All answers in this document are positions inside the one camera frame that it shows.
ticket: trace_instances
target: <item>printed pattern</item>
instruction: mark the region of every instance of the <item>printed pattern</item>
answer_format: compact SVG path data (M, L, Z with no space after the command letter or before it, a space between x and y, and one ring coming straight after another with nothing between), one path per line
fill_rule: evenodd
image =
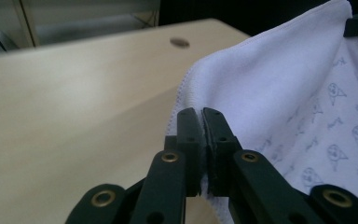
M333 62L333 70L350 64L351 62L344 57L338 57ZM341 173L344 170L345 172L352 170L352 173L358 178L358 158L354 158L357 161L356 163L351 158L353 153L358 153L358 149L357 152L355 151L358 148L358 123L354 123L352 117L341 113L344 111L358 114L358 100L355 101L351 98L351 92L358 88L358 74L356 72L347 73L346 77L340 77L341 80L352 77L354 85L352 85L353 83L349 85L334 80L334 76L331 76L330 81L326 81L325 84L327 94L323 91L315 91L310 96L310 102L313 103L309 107L306 105L298 106L285 121L285 126L291 127L290 129L293 130L296 139L304 139L303 152L310 154L312 160L325 161L326 164L330 164L329 166L315 166L316 163L314 162L307 163L307 166L304 166L300 162L286 161L287 153L283 153L285 146L282 143L273 142L272 135L255 148L259 152L268 154L268 159L272 164L279 164L280 167L286 164L282 168L282 175L285 178L292 178L294 174L300 174L300 183L305 192L309 192L314 186L329 183L329 176L344 176L342 178L346 178L347 175ZM310 132L312 127L320 128L317 129L317 132ZM338 136L338 138L330 140L326 137L330 135ZM347 143L351 139L353 146Z
M339 161L348 159L348 157L344 154L344 152L337 145L331 145L327 149L327 156L328 156L328 159L330 160L331 164L333 165L334 171L337 170Z

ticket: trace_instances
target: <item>light wood desk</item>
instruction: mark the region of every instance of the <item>light wood desk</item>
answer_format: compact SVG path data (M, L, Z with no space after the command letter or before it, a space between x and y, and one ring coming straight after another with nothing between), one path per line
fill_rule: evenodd
M186 70L247 37L207 20L0 55L0 223L63 223L87 190L145 177Z

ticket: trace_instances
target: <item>screw hole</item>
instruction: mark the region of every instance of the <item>screw hole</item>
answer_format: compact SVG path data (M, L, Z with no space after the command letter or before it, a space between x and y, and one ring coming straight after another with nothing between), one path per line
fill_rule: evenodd
M307 224L308 221L299 213L292 213L289 215L289 220L293 224Z
M147 224L161 224L164 221L164 216L160 212L150 213L147 218Z
M258 161L257 155L255 155L254 153L250 153L250 152L243 153L241 157L244 161L249 161L249 162Z
M173 162L177 161L179 159L179 156L176 153L169 152L163 154L161 159L166 162Z
M183 38L177 38L177 37L173 37L170 39L170 42L172 45L176 46L177 48L180 49L187 49L190 47L190 43L183 39Z
M105 207L114 201L116 194L112 190L103 190L96 194L91 199L91 204L96 207Z
M341 193L338 190L325 189L323 191L323 196L328 202L336 206L343 207L343 208L352 206L351 198L348 195Z

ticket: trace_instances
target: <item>white cloth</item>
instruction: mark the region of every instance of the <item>white cloth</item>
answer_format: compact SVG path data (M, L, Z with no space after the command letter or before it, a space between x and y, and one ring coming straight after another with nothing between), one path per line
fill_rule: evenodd
M243 148L263 153L296 189L320 184L358 197L358 37L343 37L351 5L332 0L198 62L181 84L176 113L226 116ZM227 200L212 200L230 223Z

